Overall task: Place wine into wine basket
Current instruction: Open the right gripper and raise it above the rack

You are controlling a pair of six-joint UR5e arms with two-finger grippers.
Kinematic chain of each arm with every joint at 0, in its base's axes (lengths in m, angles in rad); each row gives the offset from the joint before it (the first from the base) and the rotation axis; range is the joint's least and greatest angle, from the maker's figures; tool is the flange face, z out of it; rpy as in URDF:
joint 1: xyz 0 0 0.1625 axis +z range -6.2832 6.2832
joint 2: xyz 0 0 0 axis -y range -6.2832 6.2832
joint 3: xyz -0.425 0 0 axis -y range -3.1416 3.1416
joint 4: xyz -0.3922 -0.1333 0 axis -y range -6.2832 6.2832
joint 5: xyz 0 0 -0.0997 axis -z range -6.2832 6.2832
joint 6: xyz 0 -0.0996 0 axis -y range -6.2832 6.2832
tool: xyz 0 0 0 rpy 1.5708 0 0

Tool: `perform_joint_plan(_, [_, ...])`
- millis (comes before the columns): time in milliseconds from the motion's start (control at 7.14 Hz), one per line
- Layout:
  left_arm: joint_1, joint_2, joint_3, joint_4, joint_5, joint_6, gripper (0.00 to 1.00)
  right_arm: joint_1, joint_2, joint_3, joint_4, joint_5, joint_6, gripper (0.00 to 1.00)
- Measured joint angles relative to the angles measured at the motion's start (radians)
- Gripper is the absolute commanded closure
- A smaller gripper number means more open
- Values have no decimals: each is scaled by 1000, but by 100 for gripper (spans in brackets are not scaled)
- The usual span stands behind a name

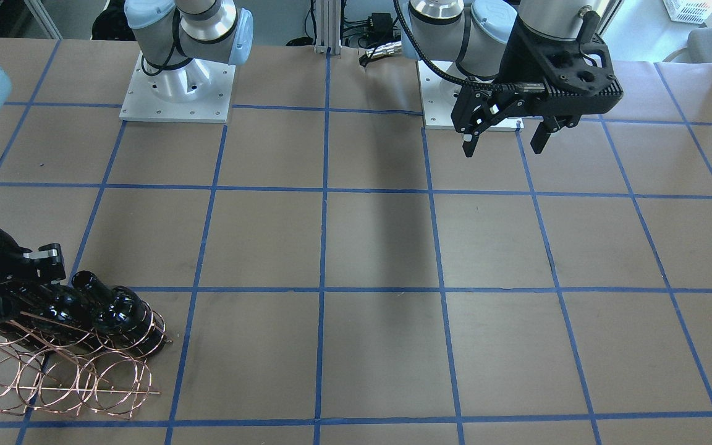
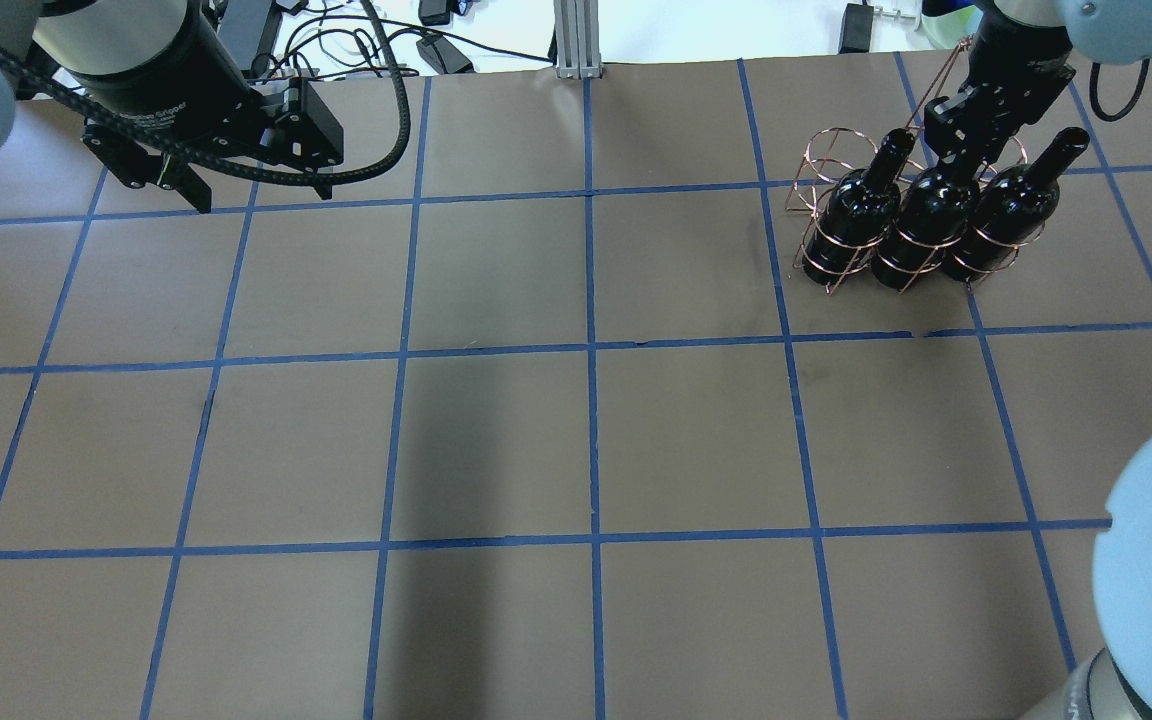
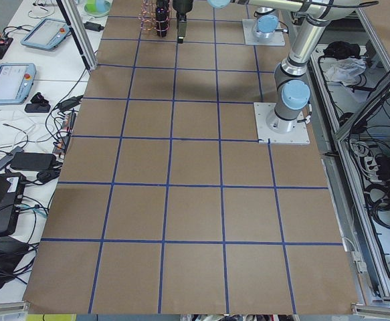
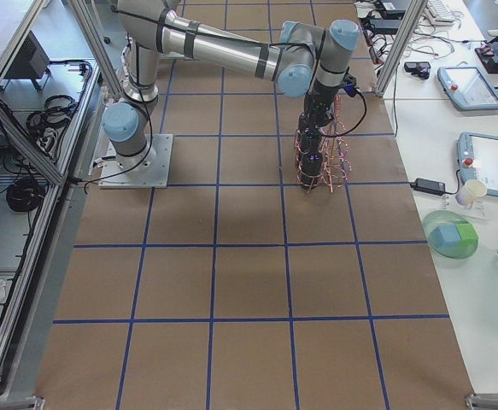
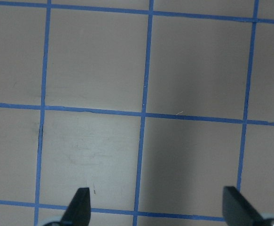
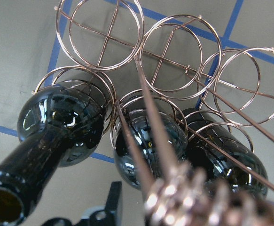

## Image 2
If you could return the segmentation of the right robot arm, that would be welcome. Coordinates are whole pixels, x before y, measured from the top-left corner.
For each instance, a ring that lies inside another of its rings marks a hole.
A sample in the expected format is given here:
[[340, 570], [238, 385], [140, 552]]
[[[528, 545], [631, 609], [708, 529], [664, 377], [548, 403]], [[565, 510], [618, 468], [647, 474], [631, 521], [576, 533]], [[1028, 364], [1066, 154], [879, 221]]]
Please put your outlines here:
[[1073, 667], [1034, 719], [1152, 719], [1152, 1], [984, 1], [956, 96], [925, 109], [940, 143], [1041, 118], [1068, 92], [1068, 54], [1087, 68], [1073, 94], [1075, 170], [1064, 223], [967, 232], [943, 262], [964, 279], [967, 325], [995, 393], [1036, 544], [1053, 626], [1074, 660], [1073, 598], [1059, 593], [1051, 550], [1089, 544], [1102, 646]]

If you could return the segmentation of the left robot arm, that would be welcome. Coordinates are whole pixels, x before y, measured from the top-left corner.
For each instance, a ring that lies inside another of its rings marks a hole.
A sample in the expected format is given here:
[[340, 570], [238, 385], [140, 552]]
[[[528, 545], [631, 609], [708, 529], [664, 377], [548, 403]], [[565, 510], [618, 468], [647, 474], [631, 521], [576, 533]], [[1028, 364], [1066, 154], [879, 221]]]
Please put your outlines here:
[[83, 145], [120, 183], [156, 185], [200, 213], [200, 168], [236, 176], [248, 161], [306, 185], [344, 156], [344, 131], [310, 81], [257, 88], [200, 1], [0, 1], [0, 147], [18, 88], [60, 88], [83, 118]]

